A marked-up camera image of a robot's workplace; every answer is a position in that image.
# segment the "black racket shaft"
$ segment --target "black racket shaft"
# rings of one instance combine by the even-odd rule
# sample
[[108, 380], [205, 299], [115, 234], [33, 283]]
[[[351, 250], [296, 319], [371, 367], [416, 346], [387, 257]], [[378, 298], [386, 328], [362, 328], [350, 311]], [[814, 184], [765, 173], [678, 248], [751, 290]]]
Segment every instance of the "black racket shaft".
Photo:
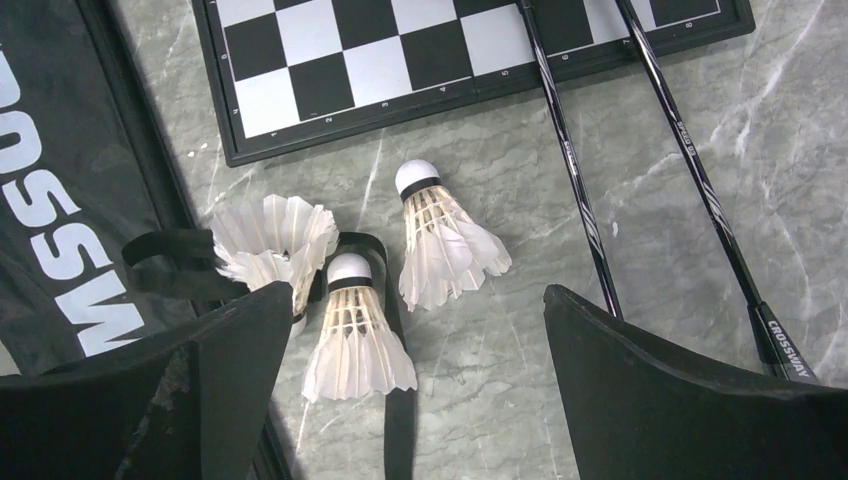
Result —
[[686, 160], [692, 178], [695, 180], [695, 185], [698, 187], [701, 200], [707, 208], [721, 245], [724, 247], [724, 253], [730, 261], [736, 280], [739, 282], [745, 300], [748, 302], [748, 316], [751, 319], [751, 327], [754, 330], [754, 339], [760, 360], [763, 362], [766, 371], [775, 377], [818, 384], [813, 369], [801, 357], [798, 347], [789, 338], [789, 334], [786, 333], [783, 325], [777, 320], [774, 312], [763, 301], [760, 292], [757, 290], [739, 245], [736, 243], [736, 237], [730, 229], [730, 222], [724, 215], [724, 210], [721, 208], [718, 196], [710, 184], [707, 172], [704, 170], [698, 151], [695, 149], [695, 144], [689, 137], [683, 117], [677, 109], [677, 104], [674, 102], [671, 90], [669, 90], [663, 77], [657, 57], [648, 42], [645, 31], [642, 29], [642, 24], [639, 22], [633, 4], [630, 3], [630, 0], [616, 0], [616, 3], [624, 23], [627, 24], [627, 30], [630, 32], [639, 58], [645, 66], [651, 84], [654, 86], [654, 92], [657, 94], [657, 99], [665, 112], [668, 124], [677, 140], [677, 145], [680, 147], [680, 153]]
[[571, 180], [571, 188], [574, 190], [574, 196], [577, 199], [578, 208], [580, 209], [580, 218], [583, 219], [583, 228], [586, 231], [586, 238], [588, 239], [589, 247], [592, 250], [592, 259], [595, 261], [595, 269], [598, 271], [598, 279], [601, 282], [601, 290], [604, 294], [607, 310], [613, 316], [623, 319], [621, 315], [621, 305], [618, 302], [618, 294], [615, 291], [612, 274], [610, 273], [609, 264], [607, 264], [603, 243], [601, 242], [598, 224], [595, 222], [595, 215], [592, 213], [589, 196], [586, 193], [586, 187], [583, 185], [583, 177], [580, 174], [580, 166], [577, 164], [577, 155], [575, 155], [574, 148], [569, 140], [568, 127], [565, 124], [565, 116], [562, 114], [562, 104], [560, 104], [559, 95], [557, 94], [556, 85], [554, 84], [554, 78], [551, 74], [550, 66], [548, 65], [548, 59], [545, 55], [545, 50], [542, 48], [539, 31], [536, 28], [536, 20], [533, 16], [533, 6], [530, 0], [521, 0], [519, 2], [519, 6], [524, 16], [524, 22], [527, 26], [530, 43], [533, 46], [533, 54], [536, 57], [536, 64], [538, 65], [539, 72], [542, 75], [542, 89], [545, 91], [545, 98], [548, 100], [548, 107], [551, 111], [551, 120], [553, 121], [554, 128], [556, 129], [563, 158], [568, 166], [568, 176]]

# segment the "shuttlecock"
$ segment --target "shuttlecock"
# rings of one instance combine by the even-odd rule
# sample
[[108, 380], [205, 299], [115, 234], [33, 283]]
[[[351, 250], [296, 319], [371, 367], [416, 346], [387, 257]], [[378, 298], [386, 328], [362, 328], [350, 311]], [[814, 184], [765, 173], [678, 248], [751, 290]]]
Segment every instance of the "shuttlecock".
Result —
[[368, 261], [353, 253], [337, 256], [327, 267], [327, 284], [324, 326], [306, 366], [303, 396], [315, 402], [417, 389], [412, 360], [371, 287]]
[[250, 291], [282, 281], [292, 286], [291, 337], [306, 326], [306, 304], [315, 273], [336, 251], [339, 231], [332, 212], [300, 197], [269, 195], [216, 214], [209, 222], [218, 272]]
[[475, 224], [442, 186], [429, 162], [410, 160], [395, 176], [404, 206], [406, 258], [398, 288], [409, 311], [444, 305], [448, 297], [478, 290], [485, 271], [500, 276], [512, 259], [503, 242]]

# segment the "racket grip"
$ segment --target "racket grip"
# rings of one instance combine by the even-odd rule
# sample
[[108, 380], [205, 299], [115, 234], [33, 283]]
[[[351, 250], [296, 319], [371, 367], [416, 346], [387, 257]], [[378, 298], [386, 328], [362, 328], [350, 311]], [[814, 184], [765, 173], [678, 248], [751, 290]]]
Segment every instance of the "racket grip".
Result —
[[792, 382], [819, 385], [813, 369], [766, 302], [749, 305], [748, 316], [766, 373]]

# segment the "marble floor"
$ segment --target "marble floor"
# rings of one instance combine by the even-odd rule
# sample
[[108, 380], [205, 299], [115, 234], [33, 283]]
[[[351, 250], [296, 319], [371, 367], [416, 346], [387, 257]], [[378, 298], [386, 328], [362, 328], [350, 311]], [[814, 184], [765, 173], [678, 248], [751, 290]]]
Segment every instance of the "marble floor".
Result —
[[[848, 387], [848, 3], [751, 3], [755, 33], [661, 61], [760, 290], [821, 380]], [[300, 195], [341, 229], [379, 236], [397, 275], [394, 175], [424, 158], [512, 253], [481, 291], [404, 318], [420, 386], [416, 478], [578, 478], [542, 293], [559, 283], [602, 300], [541, 92], [231, 169], [189, 1], [119, 4], [200, 221]], [[560, 93], [628, 321], [757, 370], [744, 300], [641, 67]], [[382, 478], [382, 398], [307, 408], [300, 397], [319, 330], [311, 322], [286, 352], [281, 428], [304, 478]]]

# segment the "shuttlecock black band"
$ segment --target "shuttlecock black band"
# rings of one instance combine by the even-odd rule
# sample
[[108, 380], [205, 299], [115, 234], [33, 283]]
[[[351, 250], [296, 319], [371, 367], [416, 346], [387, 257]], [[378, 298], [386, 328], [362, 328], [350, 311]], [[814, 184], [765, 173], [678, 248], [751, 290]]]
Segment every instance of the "shuttlecock black band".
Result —
[[336, 280], [335, 282], [327, 285], [328, 292], [334, 292], [336, 290], [341, 290], [343, 288], [350, 287], [371, 287], [373, 283], [371, 279], [368, 277], [348, 277], [342, 278], [341, 280]]
[[400, 192], [400, 201], [405, 202], [407, 198], [413, 196], [417, 192], [420, 192], [421, 190], [424, 190], [425, 188], [435, 187], [436, 185], [441, 185], [441, 184], [442, 184], [442, 179], [439, 178], [439, 177], [422, 178], [421, 180], [418, 180], [417, 182], [413, 183], [412, 185], [404, 188], [403, 191]]

